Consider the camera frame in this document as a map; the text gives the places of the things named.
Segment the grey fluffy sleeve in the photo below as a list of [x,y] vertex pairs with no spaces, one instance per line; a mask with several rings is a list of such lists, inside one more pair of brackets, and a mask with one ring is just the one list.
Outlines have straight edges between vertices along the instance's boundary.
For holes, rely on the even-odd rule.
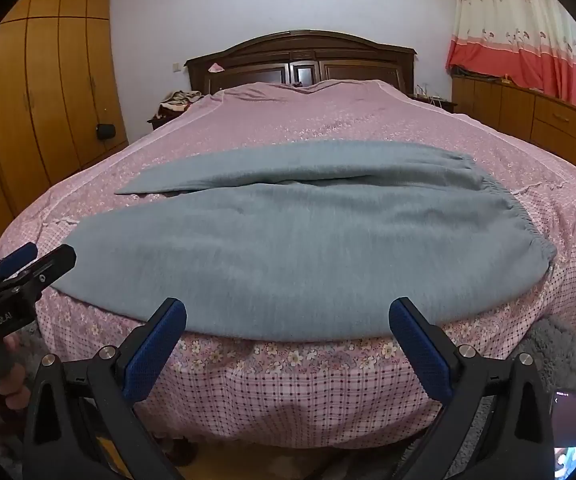
[[[535,323],[514,353],[506,359],[515,359],[522,354],[532,356],[550,408],[556,390],[576,388],[576,335],[565,325],[552,318]],[[466,439],[445,479],[457,479],[456,474],[466,468],[481,436],[492,402],[490,396],[480,401]]]

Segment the low wooden drawer cabinet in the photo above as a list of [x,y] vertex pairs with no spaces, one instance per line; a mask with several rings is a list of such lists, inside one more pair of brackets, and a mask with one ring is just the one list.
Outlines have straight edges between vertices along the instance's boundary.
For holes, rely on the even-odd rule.
[[454,75],[454,110],[576,166],[576,107],[506,82]]

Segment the small black wall device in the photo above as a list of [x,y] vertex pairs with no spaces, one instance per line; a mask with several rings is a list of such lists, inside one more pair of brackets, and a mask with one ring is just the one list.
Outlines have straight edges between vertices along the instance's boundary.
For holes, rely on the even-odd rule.
[[113,124],[97,124],[96,138],[101,141],[113,139],[117,135],[116,127]]

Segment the red and cream curtain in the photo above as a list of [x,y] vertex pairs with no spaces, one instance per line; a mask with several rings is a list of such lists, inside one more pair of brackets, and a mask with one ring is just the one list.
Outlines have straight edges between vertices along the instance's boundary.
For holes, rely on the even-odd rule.
[[454,67],[576,106],[576,21],[558,0],[456,0]]

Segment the orange wooden wardrobe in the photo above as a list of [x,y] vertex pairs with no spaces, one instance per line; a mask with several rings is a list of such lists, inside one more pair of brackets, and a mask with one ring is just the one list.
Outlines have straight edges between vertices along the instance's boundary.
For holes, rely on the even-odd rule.
[[[98,140],[97,124],[117,135]],[[0,21],[0,237],[51,186],[126,144],[110,0],[18,0]]]

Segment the dark wooden headboard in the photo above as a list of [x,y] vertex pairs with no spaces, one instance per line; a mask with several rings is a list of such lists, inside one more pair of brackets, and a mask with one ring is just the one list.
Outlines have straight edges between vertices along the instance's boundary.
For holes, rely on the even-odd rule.
[[204,94],[268,82],[309,87],[329,79],[372,80],[405,94],[414,90],[412,48],[324,30],[288,30],[260,36],[185,63],[190,86]]

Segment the clothes pile on nightstand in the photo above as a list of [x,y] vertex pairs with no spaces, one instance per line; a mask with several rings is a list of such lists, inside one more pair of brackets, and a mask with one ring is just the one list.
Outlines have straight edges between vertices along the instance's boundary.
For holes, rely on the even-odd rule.
[[192,103],[199,101],[202,97],[203,94],[200,91],[173,91],[159,103],[156,114],[148,120],[148,124],[156,130],[183,115]]

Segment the smartphone with lit screen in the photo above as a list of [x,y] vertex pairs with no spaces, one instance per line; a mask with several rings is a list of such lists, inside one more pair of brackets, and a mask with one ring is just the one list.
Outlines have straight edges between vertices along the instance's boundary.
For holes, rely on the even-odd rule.
[[576,390],[554,392],[550,418],[554,435],[554,478],[568,479],[576,470]]

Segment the grey sweatpants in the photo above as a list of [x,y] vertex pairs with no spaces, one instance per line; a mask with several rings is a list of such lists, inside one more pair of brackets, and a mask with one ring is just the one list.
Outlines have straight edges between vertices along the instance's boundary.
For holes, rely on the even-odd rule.
[[73,299],[143,321],[181,300],[195,333],[332,341],[387,335],[393,300],[446,323],[532,289],[555,246],[466,155],[320,141],[197,155],[125,185],[142,198],[68,235]]

